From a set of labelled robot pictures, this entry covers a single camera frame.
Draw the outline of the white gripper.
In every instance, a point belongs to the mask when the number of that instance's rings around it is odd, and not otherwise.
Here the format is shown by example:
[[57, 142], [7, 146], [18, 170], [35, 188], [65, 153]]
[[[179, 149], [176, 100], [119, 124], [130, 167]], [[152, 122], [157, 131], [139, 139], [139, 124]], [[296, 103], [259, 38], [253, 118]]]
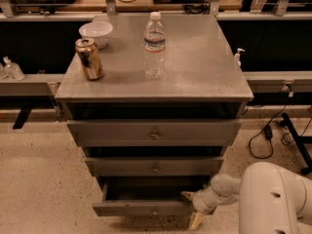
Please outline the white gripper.
[[194, 212], [190, 217], [189, 229], [196, 230], [205, 218], [218, 205], [219, 195], [210, 187], [199, 190], [197, 192], [182, 191], [181, 195], [189, 201], [192, 201]]

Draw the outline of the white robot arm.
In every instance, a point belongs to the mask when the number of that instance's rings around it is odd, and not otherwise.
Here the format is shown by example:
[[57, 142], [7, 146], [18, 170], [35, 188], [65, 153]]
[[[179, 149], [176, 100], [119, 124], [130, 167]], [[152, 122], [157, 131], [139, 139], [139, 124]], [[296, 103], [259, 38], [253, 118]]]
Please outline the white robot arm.
[[312, 180], [272, 163], [254, 163], [240, 178], [216, 174], [208, 187], [181, 194], [194, 208], [192, 230], [216, 207], [235, 202], [240, 234], [299, 234], [301, 222], [312, 225]]

